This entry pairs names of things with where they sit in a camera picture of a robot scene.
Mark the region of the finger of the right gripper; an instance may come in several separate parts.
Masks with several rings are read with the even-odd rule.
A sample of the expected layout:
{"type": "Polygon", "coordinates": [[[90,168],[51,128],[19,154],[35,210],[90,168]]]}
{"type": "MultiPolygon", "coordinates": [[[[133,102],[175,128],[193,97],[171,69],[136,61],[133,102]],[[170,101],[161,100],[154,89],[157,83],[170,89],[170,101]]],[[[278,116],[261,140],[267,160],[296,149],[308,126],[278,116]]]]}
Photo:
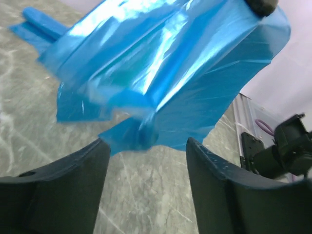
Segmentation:
{"type": "Polygon", "coordinates": [[[278,0],[245,0],[245,2],[259,17],[269,16],[278,5],[278,0]]]}

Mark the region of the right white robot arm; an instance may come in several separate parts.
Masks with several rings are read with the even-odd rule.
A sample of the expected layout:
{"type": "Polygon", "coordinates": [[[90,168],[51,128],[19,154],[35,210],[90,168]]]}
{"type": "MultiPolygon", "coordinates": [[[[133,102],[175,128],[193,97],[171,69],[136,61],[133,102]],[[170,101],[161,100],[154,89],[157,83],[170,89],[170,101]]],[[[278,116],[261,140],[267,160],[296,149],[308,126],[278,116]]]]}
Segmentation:
{"type": "Polygon", "coordinates": [[[258,112],[251,130],[240,134],[241,166],[269,179],[307,176],[312,167],[312,133],[306,115],[281,120],[271,111],[258,112]]]}

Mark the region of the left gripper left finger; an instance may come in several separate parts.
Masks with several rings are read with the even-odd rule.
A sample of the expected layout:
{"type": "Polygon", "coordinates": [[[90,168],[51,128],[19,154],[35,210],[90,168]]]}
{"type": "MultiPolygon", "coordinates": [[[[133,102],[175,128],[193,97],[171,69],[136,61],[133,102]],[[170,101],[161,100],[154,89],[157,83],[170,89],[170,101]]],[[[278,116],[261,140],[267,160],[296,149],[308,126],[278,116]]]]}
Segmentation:
{"type": "Polygon", "coordinates": [[[17,177],[0,179],[3,234],[91,234],[94,231],[110,147],[86,147],[17,177]]]}

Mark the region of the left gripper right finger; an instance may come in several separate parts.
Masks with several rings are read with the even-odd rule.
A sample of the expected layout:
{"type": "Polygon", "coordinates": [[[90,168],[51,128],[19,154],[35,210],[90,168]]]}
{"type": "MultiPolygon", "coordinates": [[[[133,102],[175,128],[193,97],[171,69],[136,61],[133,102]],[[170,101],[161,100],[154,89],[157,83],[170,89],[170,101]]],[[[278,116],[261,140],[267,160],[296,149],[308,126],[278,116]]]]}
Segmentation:
{"type": "Polygon", "coordinates": [[[311,233],[311,179],[283,183],[253,174],[193,138],[186,159],[199,233],[311,233]]]}

